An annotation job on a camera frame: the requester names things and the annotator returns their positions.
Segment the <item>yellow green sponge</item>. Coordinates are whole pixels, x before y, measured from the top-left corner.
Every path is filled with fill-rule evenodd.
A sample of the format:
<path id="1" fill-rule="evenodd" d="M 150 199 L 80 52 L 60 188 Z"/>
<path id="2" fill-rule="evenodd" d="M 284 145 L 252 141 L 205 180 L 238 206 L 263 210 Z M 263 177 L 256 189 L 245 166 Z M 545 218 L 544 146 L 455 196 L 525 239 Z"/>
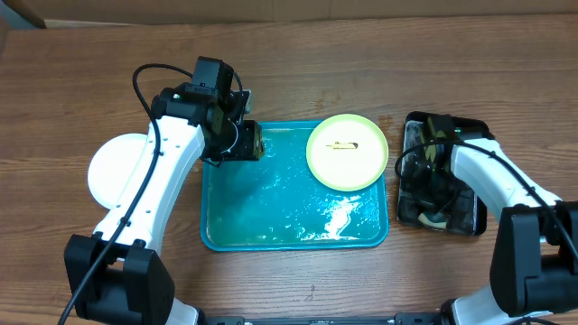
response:
<path id="1" fill-rule="evenodd" d="M 428 227 L 435 229 L 446 229 L 447 228 L 447 217 L 443 213 L 421 213 L 418 216 L 418 221 Z"/>

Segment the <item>yellow-green rimmed plate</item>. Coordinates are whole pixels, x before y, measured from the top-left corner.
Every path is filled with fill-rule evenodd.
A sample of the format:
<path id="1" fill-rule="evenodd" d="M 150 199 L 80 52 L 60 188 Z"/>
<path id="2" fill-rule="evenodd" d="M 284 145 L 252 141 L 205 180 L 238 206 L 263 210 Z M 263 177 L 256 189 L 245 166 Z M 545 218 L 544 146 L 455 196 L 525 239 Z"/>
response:
<path id="1" fill-rule="evenodd" d="M 323 120 L 306 145 L 306 161 L 323 185 L 340 191 L 367 188 L 380 178 L 389 156 L 387 138 L 364 116 L 340 114 Z"/>

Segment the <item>white plate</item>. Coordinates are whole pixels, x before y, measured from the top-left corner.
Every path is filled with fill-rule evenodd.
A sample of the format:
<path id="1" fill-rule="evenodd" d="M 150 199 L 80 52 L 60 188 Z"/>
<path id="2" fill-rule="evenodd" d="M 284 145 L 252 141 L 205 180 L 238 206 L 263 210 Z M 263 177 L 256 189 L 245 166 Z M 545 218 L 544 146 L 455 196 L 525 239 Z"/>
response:
<path id="1" fill-rule="evenodd" d="M 112 209 L 145 147 L 143 134 L 119 135 L 103 144 L 88 169 L 88 186 L 94 200 Z"/>

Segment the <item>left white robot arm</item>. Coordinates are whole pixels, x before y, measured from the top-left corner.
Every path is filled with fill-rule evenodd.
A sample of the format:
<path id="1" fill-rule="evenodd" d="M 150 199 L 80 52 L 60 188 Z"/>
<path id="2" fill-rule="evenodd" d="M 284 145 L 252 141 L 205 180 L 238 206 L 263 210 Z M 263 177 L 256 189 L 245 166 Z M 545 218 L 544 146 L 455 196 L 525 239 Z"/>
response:
<path id="1" fill-rule="evenodd" d="M 189 81 L 141 103 L 150 119 L 144 148 L 109 212 L 89 237 L 73 235 L 64 250 L 72 312 L 106 324 L 202 324 L 202 312 L 175 297 L 160 254 L 182 185 L 198 160 L 257 161 L 262 128 L 244 118 L 251 93 L 223 60 L 200 56 Z"/>

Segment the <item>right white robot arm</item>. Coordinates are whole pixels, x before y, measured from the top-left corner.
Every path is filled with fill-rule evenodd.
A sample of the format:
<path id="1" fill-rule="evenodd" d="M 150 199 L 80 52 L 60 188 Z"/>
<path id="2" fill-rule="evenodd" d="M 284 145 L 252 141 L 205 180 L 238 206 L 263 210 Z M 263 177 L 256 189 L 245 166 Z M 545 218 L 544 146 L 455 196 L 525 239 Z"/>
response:
<path id="1" fill-rule="evenodd" d="M 499 223 L 489 284 L 445 302 L 438 324 L 507 324 L 577 307 L 577 204 L 541 188 L 485 125 L 408 122 L 395 165 L 399 221 L 468 236 Z"/>

